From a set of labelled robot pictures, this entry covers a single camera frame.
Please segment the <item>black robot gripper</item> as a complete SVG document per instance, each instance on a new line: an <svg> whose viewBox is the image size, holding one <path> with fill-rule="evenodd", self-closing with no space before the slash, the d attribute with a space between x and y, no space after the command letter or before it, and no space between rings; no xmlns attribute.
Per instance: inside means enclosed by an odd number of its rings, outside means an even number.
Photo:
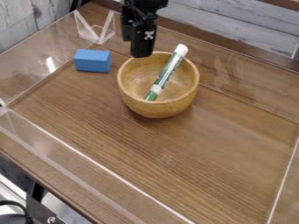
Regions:
<svg viewBox="0 0 299 224"><path fill-rule="evenodd" d="M123 40L131 40L135 58L149 57L155 48L158 11L169 6L169 0L120 0L120 6Z"/></svg>

